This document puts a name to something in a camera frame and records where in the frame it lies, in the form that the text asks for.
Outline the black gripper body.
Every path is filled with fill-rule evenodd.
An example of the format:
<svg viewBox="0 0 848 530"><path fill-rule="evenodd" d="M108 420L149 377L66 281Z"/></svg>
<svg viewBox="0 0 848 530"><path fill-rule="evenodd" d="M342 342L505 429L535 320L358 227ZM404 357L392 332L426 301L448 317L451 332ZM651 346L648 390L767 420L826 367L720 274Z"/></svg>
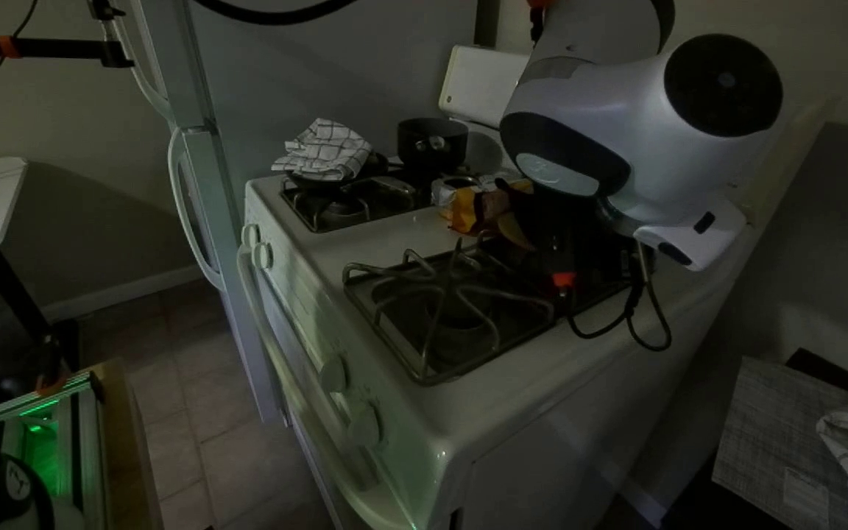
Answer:
<svg viewBox="0 0 848 530"><path fill-rule="evenodd" d="M589 198L529 178L498 178L498 187L558 295L622 279L624 240L596 217Z"/></svg>

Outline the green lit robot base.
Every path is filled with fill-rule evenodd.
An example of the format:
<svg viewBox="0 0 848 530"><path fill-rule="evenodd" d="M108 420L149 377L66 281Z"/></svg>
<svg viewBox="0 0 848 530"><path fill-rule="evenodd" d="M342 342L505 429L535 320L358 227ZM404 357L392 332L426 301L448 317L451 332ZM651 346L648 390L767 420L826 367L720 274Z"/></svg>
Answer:
<svg viewBox="0 0 848 530"><path fill-rule="evenodd" d="M134 417L108 367L0 402L0 530L161 530Z"/></svg>

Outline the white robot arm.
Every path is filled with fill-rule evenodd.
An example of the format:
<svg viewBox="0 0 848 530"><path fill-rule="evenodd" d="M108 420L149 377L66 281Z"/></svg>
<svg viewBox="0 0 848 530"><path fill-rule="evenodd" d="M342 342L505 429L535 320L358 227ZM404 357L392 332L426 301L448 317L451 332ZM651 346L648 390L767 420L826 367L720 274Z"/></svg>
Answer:
<svg viewBox="0 0 848 530"><path fill-rule="evenodd" d="M527 5L533 53L499 118L514 168L686 270L719 262L744 227L726 192L783 111L776 64L738 34L679 37L673 0Z"/></svg>

